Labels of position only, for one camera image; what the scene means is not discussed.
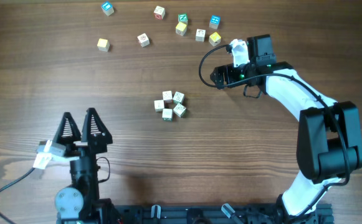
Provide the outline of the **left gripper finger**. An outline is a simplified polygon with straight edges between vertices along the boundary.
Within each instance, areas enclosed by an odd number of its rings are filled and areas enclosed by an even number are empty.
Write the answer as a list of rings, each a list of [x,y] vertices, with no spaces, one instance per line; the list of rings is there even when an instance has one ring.
[[[53,138],[53,142],[61,145],[73,144],[81,140],[81,133],[69,112],[65,112]]]
[[[113,143],[112,135],[100,119],[95,108],[89,108],[82,128],[82,142],[90,146],[107,146]]]

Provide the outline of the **plain white block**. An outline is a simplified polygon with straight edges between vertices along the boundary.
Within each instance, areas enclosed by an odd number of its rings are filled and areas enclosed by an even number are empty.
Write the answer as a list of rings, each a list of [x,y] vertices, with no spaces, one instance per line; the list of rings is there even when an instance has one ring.
[[[155,111],[163,111],[165,109],[165,103],[164,100],[155,100],[154,101]]]
[[[172,121],[173,120],[173,110],[164,108],[162,111],[162,119],[164,121]]]

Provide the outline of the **red-framed picture block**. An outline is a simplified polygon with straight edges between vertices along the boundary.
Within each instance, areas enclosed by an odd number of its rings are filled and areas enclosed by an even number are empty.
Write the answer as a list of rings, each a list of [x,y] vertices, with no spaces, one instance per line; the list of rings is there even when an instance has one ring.
[[[162,92],[163,101],[165,103],[172,103],[173,102],[173,94],[172,91],[164,91]]]

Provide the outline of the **white block green edge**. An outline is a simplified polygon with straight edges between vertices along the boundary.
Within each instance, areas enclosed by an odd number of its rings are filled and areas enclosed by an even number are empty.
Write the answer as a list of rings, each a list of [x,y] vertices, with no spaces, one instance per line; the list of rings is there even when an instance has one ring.
[[[178,116],[178,117],[182,117],[185,112],[186,112],[186,107],[183,106],[181,103],[178,103],[174,108],[173,108],[173,112]]]
[[[185,95],[184,93],[176,91],[173,96],[173,102],[176,104],[182,104],[184,101]]]

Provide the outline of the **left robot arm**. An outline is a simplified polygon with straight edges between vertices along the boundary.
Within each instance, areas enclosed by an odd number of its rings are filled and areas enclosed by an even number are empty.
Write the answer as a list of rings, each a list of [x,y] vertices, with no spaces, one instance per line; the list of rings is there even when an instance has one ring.
[[[106,153],[112,135],[95,108],[89,108],[80,131],[69,112],[64,113],[53,143],[64,147],[70,161],[72,183],[55,196],[57,223],[115,223],[109,198],[100,198],[97,154]]]

